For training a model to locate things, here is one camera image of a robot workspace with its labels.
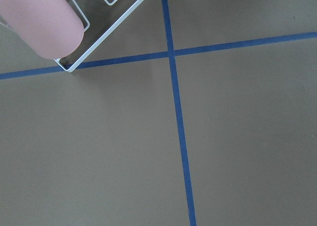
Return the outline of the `pink cup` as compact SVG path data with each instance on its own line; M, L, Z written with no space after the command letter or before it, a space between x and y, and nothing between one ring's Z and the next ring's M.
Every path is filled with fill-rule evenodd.
M0 0L0 15L39 56L59 59L74 52L84 25L66 0Z

